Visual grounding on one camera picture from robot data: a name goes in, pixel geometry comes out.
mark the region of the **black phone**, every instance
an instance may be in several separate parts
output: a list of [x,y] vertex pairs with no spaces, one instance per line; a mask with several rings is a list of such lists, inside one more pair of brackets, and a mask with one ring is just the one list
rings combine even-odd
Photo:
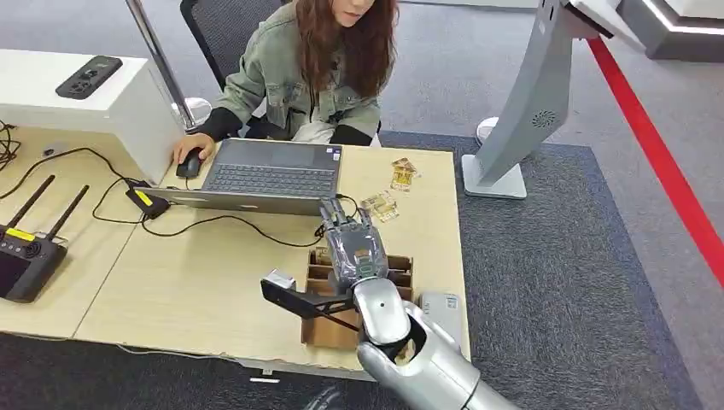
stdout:
[[85,100],[123,66],[120,58],[95,56],[55,89],[61,97]]

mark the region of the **antenna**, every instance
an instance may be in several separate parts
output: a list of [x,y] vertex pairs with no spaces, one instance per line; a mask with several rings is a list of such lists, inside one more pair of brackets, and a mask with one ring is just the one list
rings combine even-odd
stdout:
[[53,179],[55,179],[55,175],[50,175],[43,184],[40,185],[40,187],[35,191],[34,194],[30,197],[30,199],[25,202],[25,204],[22,206],[20,211],[18,211],[17,214],[13,217],[13,219],[8,224],[8,228],[15,228],[16,225],[18,225],[18,222],[22,219],[23,216],[27,213],[27,211],[30,209],[30,207],[40,198],[41,195],[43,195],[43,192],[45,192],[45,189],[48,188],[48,185],[50,185],[51,182],[53,182]]
[[78,206],[78,202],[80,202],[81,199],[83,199],[83,196],[85,195],[85,192],[88,192],[88,188],[90,186],[86,185],[83,187],[82,190],[78,193],[78,195],[75,196],[75,199],[73,199],[72,202],[70,202],[70,206],[66,209],[66,212],[63,213],[61,218],[55,223],[52,229],[50,229],[50,232],[48,232],[48,235],[45,237],[45,239],[52,241],[55,237],[56,233],[63,227],[63,224],[66,223],[66,220],[70,216],[70,214],[73,213],[75,210],[75,207]]

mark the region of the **desk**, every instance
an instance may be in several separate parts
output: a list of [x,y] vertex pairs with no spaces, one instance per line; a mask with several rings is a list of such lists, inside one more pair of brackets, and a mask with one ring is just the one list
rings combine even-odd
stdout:
[[[0,193],[13,187],[51,144],[67,149],[93,148],[105,155],[120,173],[132,178],[141,176],[135,162],[110,134],[17,128],[12,136],[22,142],[22,147],[18,157],[0,173]],[[0,220],[8,223],[51,174],[56,176],[55,181],[18,225],[23,231],[47,232],[83,185],[90,185],[90,189],[58,233],[68,240],[67,258],[34,303],[17,304],[0,299],[0,331],[71,337],[133,230],[132,225],[109,224],[92,218],[91,210],[117,177],[101,159],[88,152],[41,165],[12,196],[0,200]],[[113,189],[100,209],[101,214],[120,220],[139,219],[140,210],[127,200],[124,192],[120,185]]]
[[[414,290],[451,292],[463,301],[463,351],[470,357],[453,155],[447,152],[345,147],[339,191],[362,199],[385,190],[390,163],[408,157],[422,172],[409,193],[394,192],[400,217],[377,222],[391,255],[414,258]],[[208,166],[202,169],[202,177]],[[190,181],[201,186],[202,178]],[[161,186],[184,186],[169,170]],[[177,231],[196,220],[228,214],[174,207],[149,223]],[[243,214],[286,241],[307,243],[319,218]],[[308,348],[301,320],[267,302],[260,280],[278,268],[305,283],[307,249],[273,243],[249,227],[222,220],[159,238],[136,229],[75,337],[151,349],[234,356],[245,366],[363,378],[353,351]]]

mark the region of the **yellow label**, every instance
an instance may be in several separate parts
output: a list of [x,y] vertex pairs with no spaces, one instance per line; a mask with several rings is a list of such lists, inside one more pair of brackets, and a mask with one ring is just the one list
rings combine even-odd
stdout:
[[142,193],[140,190],[135,190],[136,195],[138,195],[139,198],[141,198],[141,201],[146,204],[147,207],[150,207],[153,202],[151,202],[150,198],[146,196],[146,194]]
[[6,234],[10,235],[11,237],[18,237],[24,241],[32,242],[33,239],[35,239],[35,235],[32,235],[27,232],[18,231],[14,228],[8,228],[8,230],[5,232]]

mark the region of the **laptop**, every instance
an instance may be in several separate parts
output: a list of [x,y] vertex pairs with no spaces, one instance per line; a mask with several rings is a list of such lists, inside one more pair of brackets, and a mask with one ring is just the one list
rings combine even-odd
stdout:
[[227,139],[200,190],[141,188],[192,208],[319,215],[337,193],[340,145]]

